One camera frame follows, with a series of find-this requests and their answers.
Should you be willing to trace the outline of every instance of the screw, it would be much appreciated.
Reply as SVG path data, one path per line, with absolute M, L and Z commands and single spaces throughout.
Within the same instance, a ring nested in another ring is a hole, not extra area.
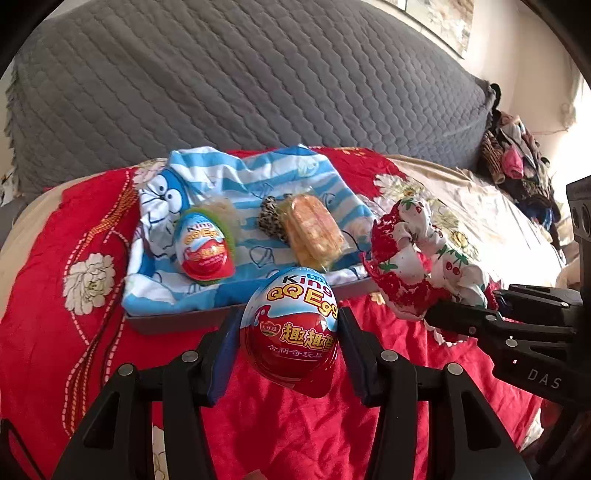
M 131 375 L 133 371 L 134 366 L 132 364 L 123 364 L 118 368 L 117 373 L 122 377 L 127 377 L 127 375 Z
M 447 366 L 447 371 L 450 372 L 452 375 L 461 375 L 464 369 L 461 365 L 458 364 L 449 364 Z
M 199 358 L 199 354 L 195 350 L 187 350 L 181 355 L 181 359 L 183 359 L 183 362 L 186 364 L 193 363 L 197 358 Z
M 384 350 L 381 354 L 379 354 L 383 360 L 387 362 L 395 362 L 398 360 L 398 354 L 394 350 Z

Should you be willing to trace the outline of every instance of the gray quilted blanket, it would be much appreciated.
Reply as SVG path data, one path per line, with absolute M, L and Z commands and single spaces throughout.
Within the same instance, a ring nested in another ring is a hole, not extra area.
M 493 93 L 361 0 L 92 0 L 33 32 L 8 97 L 21 190 L 39 193 L 200 145 L 471 168 Z

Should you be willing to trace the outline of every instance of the kinder egg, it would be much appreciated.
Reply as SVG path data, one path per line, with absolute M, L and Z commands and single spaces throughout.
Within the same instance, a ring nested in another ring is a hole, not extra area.
M 246 305 L 240 342 L 264 377 L 313 398 L 328 393 L 336 359 L 335 295 L 316 270 L 273 275 Z
M 234 275 L 234 244 L 215 215 L 186 210 L 174 231 L 174 246 L 183 271 L 200 283 L 215 283 Z

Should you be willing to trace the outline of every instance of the pile of clothes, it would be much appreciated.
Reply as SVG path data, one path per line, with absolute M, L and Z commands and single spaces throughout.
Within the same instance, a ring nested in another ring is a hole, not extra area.
M 560 209 L 548 173 L 550 160 L 540 153 L 540 144 L 526 129 L 518 115 L 497 110 L 501 89 L 494 83 L 496 101 L 490 123 L 480 145 L 481 170 L 513 198 L 519 209 L 548 232 L 551 243 L 560 253 L 556 223 Z

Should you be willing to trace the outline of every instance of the gray tray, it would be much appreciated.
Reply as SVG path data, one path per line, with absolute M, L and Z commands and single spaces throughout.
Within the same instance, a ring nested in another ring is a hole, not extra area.
M 337 300 L 346 300 L 378 291 L 378 286 L 371 278 L 364 278 L 333 287 Z M 150 315 L 144 317 L 131 317 L 125 315 L 134 330 L 144 335 L 157 335 L 159 333 L 186 332 L 202 328 L 219 326 L 224 318 L 235 308 L 245 307 L 246 304 L 231 305 L 212 310 L 196 310 L 194 312 L 172 313 L 167 315 Z

